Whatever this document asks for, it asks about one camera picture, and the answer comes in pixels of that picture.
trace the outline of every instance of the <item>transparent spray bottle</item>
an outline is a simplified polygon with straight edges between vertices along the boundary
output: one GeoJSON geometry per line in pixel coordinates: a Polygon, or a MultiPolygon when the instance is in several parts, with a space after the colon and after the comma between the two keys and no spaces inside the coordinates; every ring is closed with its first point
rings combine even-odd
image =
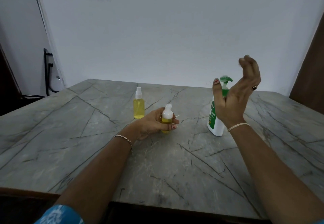
{"type": "MultiPolygon", "coordinates": [[[[229,92],[229,88],[227,87],[227,83],[229,81],[233,81],[228,76],[222,76],[220,78],[220,81],[223,83],[222,85],[222,93],[223,97],[227,96],[227,93],[229,92]]],[[[209,113],[209,119],[207,124],[208,129],[216,136],[222,136],[224,132],[225,125],[222,123],[220,119],[218,119],[217,114],[215,113],[215,104],[214,104],[214,97],[212,101],[212,107],[209,113]]]]}
{"type": "Polygon", "coordinates": [[[145,116],[145,102],[142,97],[142,91],[140,87],[136,87],[135,99],[133,100],[134,117],[141,119],[145,116]]]}
{"type": "Polygon", "coordinates": [[[172,112],[171,108],[172,108],[171,104],[166,104],[164,106],[164,111],[162,112],[161,123],[163,123],[163,124],[171,124],[172,123],[173,112],[172,112]]]}

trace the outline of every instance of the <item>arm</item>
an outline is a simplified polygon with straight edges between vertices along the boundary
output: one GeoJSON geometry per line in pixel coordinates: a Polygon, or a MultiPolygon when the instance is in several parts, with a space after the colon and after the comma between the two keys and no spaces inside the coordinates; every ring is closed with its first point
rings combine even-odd
{"type": "MultiPolygon", "coordinates": [[[[246,55],[240,58],[243,78],[234,85],[226,99],[218,79],[213,83],[215,111],[227,128],[245,123],[243,113],[252,87],[261,82],[257,62],[246,55]]],[[[273,223],[312,224],[324,219],[322,203],[298,179],[248,125],[230,131],[254,181],[261,202],[273,223]]]]}
{"type": "MultiPolygon", "coordinates": [[[[157,109],[137,120],[118,134],[134,142],[160,130],[176,129],[175,124],[161,124],[161,113],[157,109]]],[[[179,124],[173,115],[173,122],[179,124]]],[[[56,201],[74,209],[85,223],[98,223],[110,202],[119,178],[125,167],[131,145],[121,137],[113,138],[105,148],[68,185],[56,201]]]]}

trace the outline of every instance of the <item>product label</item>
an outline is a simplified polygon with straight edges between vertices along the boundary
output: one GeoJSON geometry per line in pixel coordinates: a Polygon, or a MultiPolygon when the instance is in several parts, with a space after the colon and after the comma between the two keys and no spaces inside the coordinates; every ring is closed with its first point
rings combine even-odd
{"type": "Polygon", "coordinates": [[[214,101],[212,102],[212,111],[209,114],[209,126],[213,129],[215,127],[215,120],[216,120],[216,114],[215,114],[215,105],[214,101]]]}

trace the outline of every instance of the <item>sleeve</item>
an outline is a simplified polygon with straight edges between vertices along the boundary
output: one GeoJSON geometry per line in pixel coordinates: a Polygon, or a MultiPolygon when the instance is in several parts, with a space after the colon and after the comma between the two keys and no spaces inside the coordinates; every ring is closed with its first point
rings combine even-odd
{"type": "Polygon", "coordinates": [[[54,205],[34,224],[84,224],[84,222],[69,206],[54,205]]]}

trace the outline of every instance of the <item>bracelet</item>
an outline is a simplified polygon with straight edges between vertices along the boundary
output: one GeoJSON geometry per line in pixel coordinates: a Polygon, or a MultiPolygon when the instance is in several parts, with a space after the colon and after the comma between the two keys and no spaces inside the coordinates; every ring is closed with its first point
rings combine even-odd
{"type": "Polygon", "coordinates": [[[231,131],[233,128],[236,128],[236,127],[238,127],[238,126],[240,126],[240,125],[249,125],[249,126],[251,126],[251,125],[248,124],[248,123],[239,123],[239,124],[234,125],[233,127],[230,127],[230,128],[227,130],[227,132],[231,131]]]}
{"type": "Polygon", "coordinates": [[[114,138],[117,137],[117,136],[122,137],[122,138],[124,138],[125,140],[128,141],[128,143],[131,145],[131,152],[133,154],[133,144],[132,144],[132,142],[129,139],[127,139],[125,136],[122,136],[122,135],[115,135],[114,138]]]}

